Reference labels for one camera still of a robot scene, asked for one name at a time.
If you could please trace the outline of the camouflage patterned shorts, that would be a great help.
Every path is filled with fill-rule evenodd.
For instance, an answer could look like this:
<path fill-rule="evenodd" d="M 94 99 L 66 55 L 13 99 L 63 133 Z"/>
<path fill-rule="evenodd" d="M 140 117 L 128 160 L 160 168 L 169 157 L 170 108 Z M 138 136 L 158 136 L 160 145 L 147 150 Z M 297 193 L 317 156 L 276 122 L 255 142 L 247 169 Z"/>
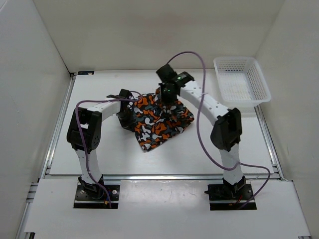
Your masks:
<path fill-rule="evenodd" d="M 154 93 L 143 94 L 129 106 L 134 120 L 133 132 L 145 152 L 183 133 L 194 121 L 193 113 L 181 101 L 164 106 L 159 88 Z"/>

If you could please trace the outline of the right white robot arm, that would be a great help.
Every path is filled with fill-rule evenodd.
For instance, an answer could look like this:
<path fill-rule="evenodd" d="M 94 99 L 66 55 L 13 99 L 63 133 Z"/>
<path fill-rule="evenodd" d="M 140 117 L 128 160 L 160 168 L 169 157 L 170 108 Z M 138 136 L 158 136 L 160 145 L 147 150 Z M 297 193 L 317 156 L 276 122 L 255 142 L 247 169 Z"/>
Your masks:
<path fill-rule="evenodd" d="M 239 142 L 242 134 L 241 113 L 237 108 L 230 109 L 220 104 L 204 91 L 187 72 L 178 74 L 165 64 L 156 71 L 160 78 L 161 102 L 173 106 L 177 97 L 189 101 L 212 125 L 210 140 L 219 150 L 221 163 L 212 157 L 210 160 L 223 169 L 224 194 L 229 199 L 237 198 L 246 185 L 246 178 L 240 166 Z"/>

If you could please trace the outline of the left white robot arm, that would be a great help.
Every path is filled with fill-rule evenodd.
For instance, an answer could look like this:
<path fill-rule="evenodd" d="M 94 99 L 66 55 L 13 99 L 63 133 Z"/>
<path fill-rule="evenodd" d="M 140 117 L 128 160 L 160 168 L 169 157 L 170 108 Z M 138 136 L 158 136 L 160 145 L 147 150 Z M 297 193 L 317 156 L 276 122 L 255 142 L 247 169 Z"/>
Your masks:
<path fill-rule="evenodd" d="M 110 200 L 96 152 L 101 140 L 102 122 L 116 115 L 121 127 L 133 132 L 135 122 L 131 107 L 135 101 L 133 91 L 121 89 L 118 95 L 108 95 L 104 100 L 82 100 L 75 106 L 66 138 L 80 162 L 82 176 L 79 182 L 94 200 L 103 196 Z"/>

